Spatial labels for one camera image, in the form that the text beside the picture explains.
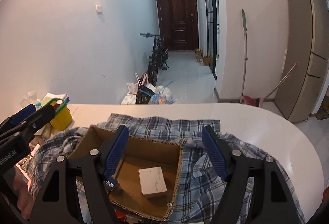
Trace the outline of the person's left hand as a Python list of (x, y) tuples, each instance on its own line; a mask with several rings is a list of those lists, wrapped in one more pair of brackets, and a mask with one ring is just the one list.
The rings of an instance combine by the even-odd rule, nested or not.
[(18, 192), (17, 207), (21, 211), (21, 215), (24, 219), (30, 218), (34, 201), (31, 194), (28, 191), (28, 185), (23, 180), (23, 174), (17, 166), (14, 166), (15, 177), (13, 178), (13, 188)]

